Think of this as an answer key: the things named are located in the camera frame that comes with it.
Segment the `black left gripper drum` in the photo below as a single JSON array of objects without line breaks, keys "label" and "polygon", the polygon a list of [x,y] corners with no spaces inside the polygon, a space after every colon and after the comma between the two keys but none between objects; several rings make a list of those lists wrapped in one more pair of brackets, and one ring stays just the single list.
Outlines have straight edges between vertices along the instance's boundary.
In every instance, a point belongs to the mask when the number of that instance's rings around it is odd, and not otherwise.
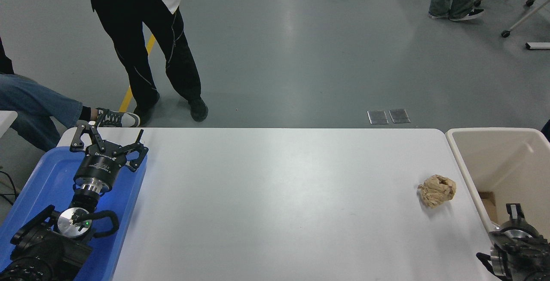
[{"label": "black left gripper drum", "polygon": [[88,146],[85,149],[84,159],[75,174],[74,182],[81,186],[84,182],[95,178],[106,186],[114,185],[120,169],[126,163],[125,155],[113,154],[121,147],[112,142],[105,143],[104,151],[96,144]]}]

